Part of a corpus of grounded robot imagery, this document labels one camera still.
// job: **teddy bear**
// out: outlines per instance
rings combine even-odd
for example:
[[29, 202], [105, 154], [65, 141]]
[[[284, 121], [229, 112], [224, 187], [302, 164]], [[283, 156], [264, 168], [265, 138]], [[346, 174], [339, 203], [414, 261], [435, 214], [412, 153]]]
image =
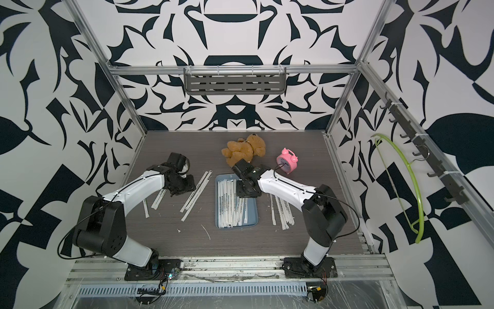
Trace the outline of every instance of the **teddy bear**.
[[266, 154], [266, 143], [257, 134], [251, 134], [247, 140], [239, 138], [237, 141], [229, 141], [228, 148], [223, 148], [221, 153], [226, 158], [226, 163], [232, 167], [241, 159], [252, 161], [254, 155], [264, 157]]

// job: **metal vent grille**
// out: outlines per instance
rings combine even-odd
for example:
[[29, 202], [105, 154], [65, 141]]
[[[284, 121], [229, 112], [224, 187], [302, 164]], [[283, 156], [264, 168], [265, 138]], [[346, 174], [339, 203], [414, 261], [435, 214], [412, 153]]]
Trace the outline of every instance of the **metal vent grille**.
[[[122, 297], [136, 296], [137, 288], [150, 284], [84, 284], [79, 289], [79, 297]], [[293, 295], [305, 296], [305, 282], [227, 282], [227, 283], [173, 283], [169, 284], [167, 293], [170, 296], [239, 296], [239, 295]]]
[[185, 76], [189, 95], [210, 94], [282, 94], [287, 88], [285, 69], [277, 74], [221, 74]]

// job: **black hook rack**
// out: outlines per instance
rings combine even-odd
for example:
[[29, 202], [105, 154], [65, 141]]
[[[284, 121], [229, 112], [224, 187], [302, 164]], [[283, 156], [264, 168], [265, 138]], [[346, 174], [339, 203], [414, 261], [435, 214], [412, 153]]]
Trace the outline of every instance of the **black hook rack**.
[[401, 138], [408, 138], [412, 141], [412, 143], [417, 147], [418, 152], [413, 153], [414, 156], [422, 155], [425, 158], [425, 161], [430, 165], [434, 173], [427, 173], [429, 177], [439, 177], [441, 182], [444, 184], [445, 188], [448, 190], [452, 198], [446, 198], [447, 202], [456, 201], [458, 204], [463, 204], [467, 202], [469, 199], [463, 192], [464, 187], [459, 185], [454, 177], [449, 173], [445, 173], [447, 171], [444, 162], [438, 158], [438, 156], [432, 151], [432, 149], [438, 149], [435, 145], [434, 141], [432, 141], [425, 131], [419, 130], [421, 126], [415, 124], [417, 130], [412, 125], [411, 117], [406, 115], [406, 112], [402, 112], [399, 104], [393, 104], [390, 99], [387, 100], [386, 104], [382, 109], [389, 109], [391, 115], [393, 115], [394, 120], [389, 120], [392, 123], [398, 122], [398, 124], [402, 127], [405, 134], [400, 134]]

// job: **dark wood tabletop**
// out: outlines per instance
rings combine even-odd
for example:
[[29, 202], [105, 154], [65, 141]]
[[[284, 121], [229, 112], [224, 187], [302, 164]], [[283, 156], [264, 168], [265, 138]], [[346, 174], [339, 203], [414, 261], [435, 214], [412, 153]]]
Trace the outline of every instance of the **dark wood tabletop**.
[[[318, 187], [326, 184], [339, 199], [344, 200], [333, 163], [328, 154], [322, 132], [259, 132], [266, 142], [266, 156], [255, 157], [253, 165], [276, 166], [276, 157], [286, 147], [299, 158], [297, 169], [288, 177], [306, 185]], [[295, 225], [282, 230], [275, 204], [277, 225], [272, 224], [268, 194], [257, 198], [259, 222], [253, 227], [218, 229], [215, 226], [214, 179], [220, 174], [231, 174], [221, 149], [230, 140], [246, 138], [247, 132], [148, 132], [141, 152], [129, 175], [129, 181], [141, 175], [153, 164], [165, 162], [170, 152], [178, 152], [190, 159], [189, 173], [196, 184], [205, 171], [212, 170], [206, 188], [195, 203], [185, 222], [180, 209], [189, 193], [170, 197], [165, 195], [157, 210], [151, 209], [157, 193], [147, 199], [149, 218], [144, 207], [137, 205], [126, 217], [127, 233], [148, 247], [157, 249], [160, 256], [259, 256], [299, 255], [307, 245], [309, 236], [302, 213], [291, 207]], [[341, 233], [354, 229], [349, 221]], [[339, 238], [330, 254], [361, 254], [362, 246], [356, 234]]]

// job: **patterned wallpaper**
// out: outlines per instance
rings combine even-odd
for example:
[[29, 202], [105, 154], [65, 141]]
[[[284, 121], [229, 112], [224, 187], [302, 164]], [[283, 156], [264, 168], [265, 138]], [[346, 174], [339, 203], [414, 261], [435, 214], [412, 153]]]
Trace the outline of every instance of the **patterned wallpaper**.
[[281, 95], [189, 96], [172, 75], [120, 81], [149, 130], [323, 130], [348, 75], [291, 74]]
[[80, 0], [116, 65], [354, 63], [382, 0]]
[[488, 200], [494, 200], [494, 2], [399, 0], [370, 64]]
[[60, 0], [2, 1], [0, 33], [0, 307], [40, 308], [83, 200], [120, 186], [141, 135]]
[[[485, 201], [494, 205], [494, 20], [492, 1], [398, 0], [369, 61]], [[414, 162], [424, 202], [422, 241], [406, 167], [379, 146], [404, 204], [401, 209], [371, 135], [390, 136], [413, 159], [416, 148], [361, 77], [332, 132], [374, 244], [385, 253], [410, 308], [491, 308], [494, 250], [425, 162]]]

